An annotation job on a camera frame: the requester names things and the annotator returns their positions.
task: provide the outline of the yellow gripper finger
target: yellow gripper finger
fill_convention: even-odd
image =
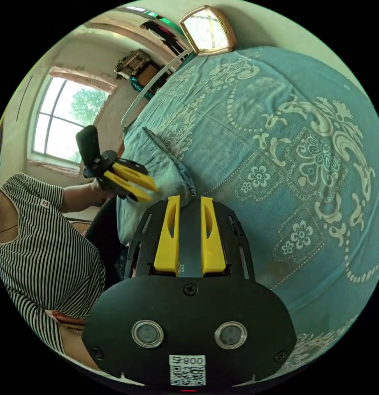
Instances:
[[[225,256],[219,236],[217,219],[215,217],[213,199],[200,198],[200,231],[202,274],[222,273],[225,268]]]
[[[108,178],[110,181],[114,182],[118,186],[126,189],[128,192],[132,193],[134,196],[136,196],[139,202],[149,202],[151,200],[151,197],[147,193],[118,177],[114,173],[106,171],[104,173],[104,177]]]
[[[158,272],[175,273],[176,277],[178,276],[179,221],[180,196],[171,196],[167,202],[153,267]]]
[[[145,174],[139,173],[136,170],[130,169],[124,165],[120,165],[119,163],[114,163],[112,168],[117,176],[133,182],[134,184],[137,184],[145,189],[148,189],[149,191],[158,191],[158,188],[150,176],[146,176]]]

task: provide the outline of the black and white striped shirt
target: black and white striped shirt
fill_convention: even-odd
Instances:
[[[46,311],[85,319],[104,290],[97,249],[60,213],[63,188],[16,174],[1,188],[18,210],[18,237],[0,244],[0,277],[36,335],[64,354]]]

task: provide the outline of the label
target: label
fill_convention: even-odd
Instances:
[[[47,200],[41,199],[40,206],[44,207],[45,209],[49,209],[49,206],[51,203],[49,203]]]
[[[205,355],[169,355],[172,386],[205,386]]]

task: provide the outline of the blue cloth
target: blue cloth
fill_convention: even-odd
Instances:
[[[130,82],[130,84],[132,85],[132,87],[133,87],[137,92],[141,92],[141,91],[144,89],[144,87],[137,81],[137,78],[136,78],[136,77],[130,77],[129,82]],[[144,97],[145,97],[147,100],[151,100],[151,99],[154,97],[154,94],[151,93],[150,91],[148,91],[148,92],[144,95]]]
[[[139,224],[145,210],[159,200],[180,195],[181,205],[196,196],[196,189],[186,168],[162,144],[158,137],[146,128],[130,128],[125,135],[125,159],[144,165],[158,187],[158,192],[147,193],[151,202],[134,202],[117,199],[117,226],[121,244],[126,245]]]
[[[117,261],[115,262],[115,270],[118,274],[119,281],[125,280],[126,262],[128,260],[129,248],[124,247],[120,252]]]
[[[367,96],[314,58],[257,47],[192,59],[140,125],[199,195],[235,211],[257,281],[289,309],[298,343],[276,376],[332,347],[379,279],[379,119]]]
[[[191,62],[191,60],[196,57],[197,57],[196,53],[191,52],[189,55],[187,55],[185,58],[182,59],[182,62],[180,64],[180,66],[177,67],[176,72],[178,70],[180,70],[181,68],[183,68],[187,63]]]

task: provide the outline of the hand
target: hand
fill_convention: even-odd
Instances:
[[[115,193],[113,191],[103,190],[96,178],[93,180],[93,183],[91,184],[91,189],[93,192],[95,192],[96,194],[98,194],[100,196],[100,200],[102,200],[102,199],[107,200],[110,197],[113,198],[115,196]]]

